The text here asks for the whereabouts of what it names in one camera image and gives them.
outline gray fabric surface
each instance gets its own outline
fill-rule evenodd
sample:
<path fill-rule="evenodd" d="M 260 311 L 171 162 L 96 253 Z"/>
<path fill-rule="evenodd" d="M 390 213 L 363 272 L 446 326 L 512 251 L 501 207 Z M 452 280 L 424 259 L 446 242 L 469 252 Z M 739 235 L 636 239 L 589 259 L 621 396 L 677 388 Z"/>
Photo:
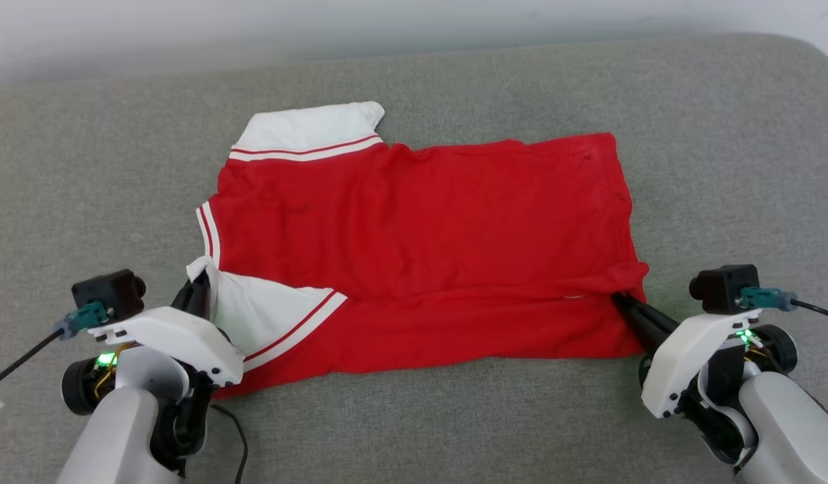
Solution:
<path fill-rule="evenodd" d="M 540 46 L 0 91 L 0 369 L 66 313 L 73 282 L 129 267 L 167 304 L 201 254 L 193 208 L 251 114 L 375 100 L 412 147 L 610 131 L 635 201 L 652 303 L 676 318 L 700 269 L 828 307 L 828 59 L 769 36 Z M 828 408 L 828 319 L 766 321 Z M 53 344 L 0 386 L 0 482 L 54 481 L 85 419 L 61 372 L 99 354 Z M 728 482 L 678 419 L 639 401 L 637 358 L 490 359 L 335 376 L 226 406 L 250 439 L 245 482 Z M 192 482 L 233 480 L 241 446 L 210 416 Z"/>

